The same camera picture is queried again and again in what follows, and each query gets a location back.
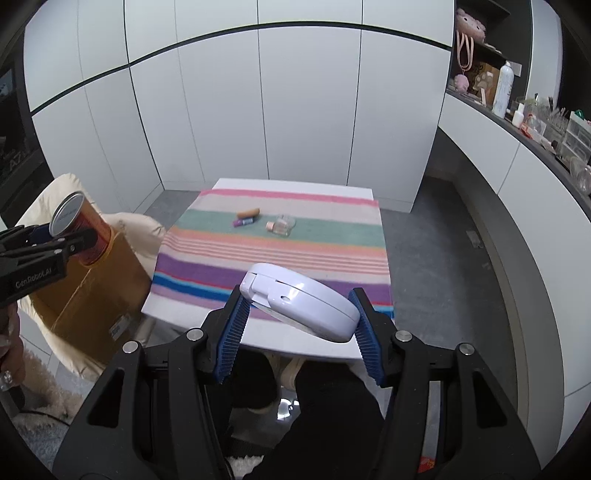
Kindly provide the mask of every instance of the striped blanket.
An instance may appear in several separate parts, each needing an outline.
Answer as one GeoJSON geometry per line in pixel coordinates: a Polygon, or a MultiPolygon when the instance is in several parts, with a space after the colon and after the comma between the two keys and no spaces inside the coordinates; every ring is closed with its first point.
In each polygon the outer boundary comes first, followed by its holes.
{"type": "MultiPolygon", "coordinates": [[[[304,193],[201,192],[164,238],[151,301],[163,297],[220,308],[257,262],[295,270],[345,297],[363,287],[374,308],[393,317],[378,202],[304,193]],[[253,208],[261,210],[255,223],[232,226],[236,212],[253,208]],[[297,222],[287,238],[265,230],[267,221],[281,213],[297,222]]],[[[258,309],[251,317],[270,319],[258,309]]]]}

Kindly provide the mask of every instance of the white cabinet door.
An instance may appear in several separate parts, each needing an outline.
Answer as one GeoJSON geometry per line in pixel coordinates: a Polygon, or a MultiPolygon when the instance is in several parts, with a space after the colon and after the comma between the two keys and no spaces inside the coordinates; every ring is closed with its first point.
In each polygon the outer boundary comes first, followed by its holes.
{"type": "Polygon", "coordinates": [[[119,194],[133,212],[160,185],[160,179],[139,120],[129,70],[107,75],[85,88],[119,194]]]}
{"type": "Polygon", "coordinates": [[[362,33],[348,185],[405,202],[399,209],[410,211],[437,130],[449,55],[407,38],[362,33]],[[405,66],[414,63],[429,69],[413,74],[410,89],[405,66]]]}
{"type": "Polygon", "coordinates": [[[520,142],[475,108],[447,93],[439,127],[499,193],[520,142]]]}
{"type": "Polygon", "coordinates": [[[361,23],[361,0],[258,0],[259,23],[301,20],[361,23]]]}
{"type": "Polygon", "coordinates": [[[25,29],[23,61],[31,110],[82,81],[77,0],[41,6],[25,29]]]}
{"type": "Polygon", "coordinates": [[[178,50],[132,66],[131,76],[164,188],[200,190],[203,173],[187,112],[178,50]]]}
{"type": "Polygon", "coordinates": [[[82,76],[89,79],[127,63],[123,2],[80,0],[78,43],[82,76]]]}
{"type": "Polygon", "coordinates": [[[125,0],[129,61],[177,41],[174,0],[125,0]]]}
{"type": "Polygon", "coordinates": [[[523,145],[499,197],[548,291],[560,337],[564,394],[569,395],[591,382],[591,223],[560,180],[523,145]]]}
{"type": "Polygon", "coordinates": [[[90,115],[85,87],[48,105],[33,116],[43,155],[54,177],[76,175],[105,213],[129,211],[119,198],[113,172],[90,115]]]}
{"type": "Polygon", "coordinates": [[[256,0],[176,0],[178,41],[256,25],[256,0]]]}
{"type": "Polygon", "coordinates": [[[178,53],[205,180],[267,179],[257,32],[198,41],[178,53]]]}
{"type": "Polygon", "coordinates": [[[345,185],[359,69],[358,30],[260,30],[269,177],[345,185]]]}
{"type": "Polygon", "coordinates": [[[450,47],[455,18],[454,0],[363,0],[365,25],[400,30],[450,47]]]}

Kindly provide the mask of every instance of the cardboard box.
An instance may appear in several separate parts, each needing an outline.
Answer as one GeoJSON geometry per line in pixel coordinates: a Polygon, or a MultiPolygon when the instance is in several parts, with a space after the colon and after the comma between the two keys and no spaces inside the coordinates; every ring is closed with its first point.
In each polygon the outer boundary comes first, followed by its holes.
{"type": "Polygon", "coordinates": [[[496,85],[499,82],[501,71],[481,61],[476,63],[469,72],[466,72],[470,82],[470,93],[480,98],[480,88],[484,88],[486,105],[492,107],[495,101],[496,85]]]}
{"type": "Polygon", "coordinates": [[[84,267],[71,258],[66,278],[30,297],[48,329],[106,366],[131,338],[150,285],[125,236],[113,231],[108,250],[95,264],[84,267]]]}

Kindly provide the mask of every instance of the tin can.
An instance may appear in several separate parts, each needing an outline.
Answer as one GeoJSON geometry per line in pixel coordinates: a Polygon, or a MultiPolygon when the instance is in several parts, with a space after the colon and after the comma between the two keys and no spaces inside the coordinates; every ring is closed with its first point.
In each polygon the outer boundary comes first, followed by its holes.
{"type": "Polygon", "coordinates": [[[53,214],[49,233],[56,238],[83,228],[93,228],[97,236],[95,246],[75,255],[82,265],[88,267],[107,250],[111,242],[111,227],[100,217],[83,192],[70,193],[53,214]]]}

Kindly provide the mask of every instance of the human hand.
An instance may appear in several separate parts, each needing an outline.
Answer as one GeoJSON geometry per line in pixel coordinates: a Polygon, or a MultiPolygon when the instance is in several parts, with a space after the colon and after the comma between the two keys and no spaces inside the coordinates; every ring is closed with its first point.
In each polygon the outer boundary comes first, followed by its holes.
{"type": "Polygon", "coordinates": [[[8,331],[0,335],[0,391],[20,385],[25,380],[24,346],[20,338],[21,321],[17,304],[7,307],[8,331]]]}

